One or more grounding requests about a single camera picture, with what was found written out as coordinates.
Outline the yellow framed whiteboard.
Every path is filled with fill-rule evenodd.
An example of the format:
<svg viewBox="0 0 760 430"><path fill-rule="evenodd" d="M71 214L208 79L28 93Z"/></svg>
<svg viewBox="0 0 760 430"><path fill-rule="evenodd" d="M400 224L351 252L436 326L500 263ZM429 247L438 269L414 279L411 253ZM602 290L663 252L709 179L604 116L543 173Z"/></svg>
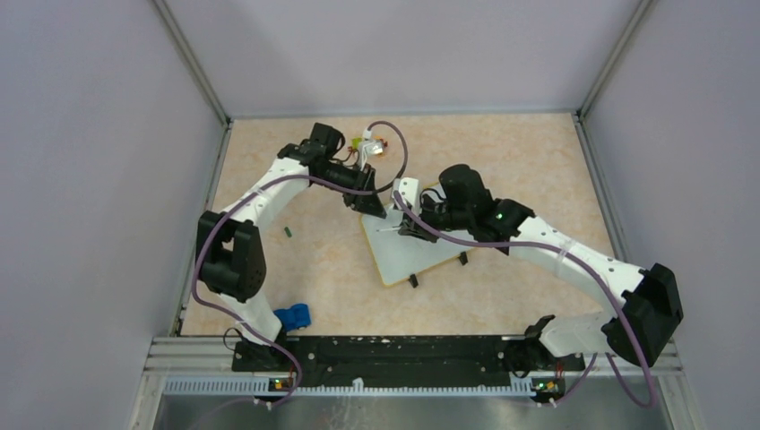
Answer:
<svg viewBox="0 0 760 430"><path fill-rule="evenodd" d="M398 231L378 233L378 228L399 226L402 211L397 211L392 204L386 207L386 218L379 219L360 215L359 223L365 234L370 252L382 284L391 287L400 283L409 283L409 276L419 275L450 261L459 261L461 252L469 252L473 247L458 245L444 239L429 243L408 236L399 236Z"/></svg>

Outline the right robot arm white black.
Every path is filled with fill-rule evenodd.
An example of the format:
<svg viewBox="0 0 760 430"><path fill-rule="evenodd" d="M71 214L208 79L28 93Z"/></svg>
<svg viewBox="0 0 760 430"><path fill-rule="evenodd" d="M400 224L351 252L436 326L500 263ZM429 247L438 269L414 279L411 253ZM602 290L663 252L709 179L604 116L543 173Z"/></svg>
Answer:
<svg viewBox="0 0 760 430"><path fill-rule="evenodd" d="M628 363L653 366L683 320L674 272L605 255L551 226L515 200L495 198L466 164L445 169L433 198L419 180L397 179L392 201L402 212L401 235L485 247L531 262L582 291L601 306L574 317L547 315L525 334L528 362L549 369L571 354L613 354Z"/></svg>

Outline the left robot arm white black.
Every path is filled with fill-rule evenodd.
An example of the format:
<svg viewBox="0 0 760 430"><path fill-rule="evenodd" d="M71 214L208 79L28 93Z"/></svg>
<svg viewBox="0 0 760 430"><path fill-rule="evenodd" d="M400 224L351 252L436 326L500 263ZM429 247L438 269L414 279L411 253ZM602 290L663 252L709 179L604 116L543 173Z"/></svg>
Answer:
<svg viewBox="0 0 760 430"><path fill-rule="evenodd" d="M344 203L362 214L384 218L376 190L375 169L367 158L384 152L386 144L366 130L352 149L358 160L348 166L335 159L345 143L337 129L314 124L300 143L281 148L266 173L247 192L220 212L206 211L197 224L194 280L222 301L255 344L254 360L266 370L282 367L287 346L277 340L281 320L262 291L267 274L262 233L280 212L309 186L328 186L342 193Z"/></svg>

